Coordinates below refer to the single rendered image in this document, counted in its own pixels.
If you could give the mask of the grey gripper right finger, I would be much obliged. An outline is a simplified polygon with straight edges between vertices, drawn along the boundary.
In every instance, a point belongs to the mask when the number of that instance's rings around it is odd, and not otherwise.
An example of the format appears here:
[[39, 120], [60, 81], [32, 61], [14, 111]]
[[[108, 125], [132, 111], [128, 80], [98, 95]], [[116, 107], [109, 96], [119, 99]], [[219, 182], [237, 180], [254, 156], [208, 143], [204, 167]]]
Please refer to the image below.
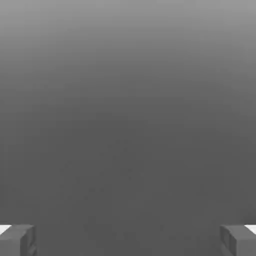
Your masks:
[[256, 256], [256, 224], [221, 225], [222, 256]]

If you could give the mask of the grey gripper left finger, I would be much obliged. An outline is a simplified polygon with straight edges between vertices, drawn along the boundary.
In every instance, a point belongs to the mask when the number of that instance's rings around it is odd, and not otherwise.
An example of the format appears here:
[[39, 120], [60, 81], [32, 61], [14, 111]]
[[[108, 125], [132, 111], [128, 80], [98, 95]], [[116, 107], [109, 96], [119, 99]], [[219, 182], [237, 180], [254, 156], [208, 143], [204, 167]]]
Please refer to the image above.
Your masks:
[[0, 256], [38, 256], [36, 226], [0, 224]]

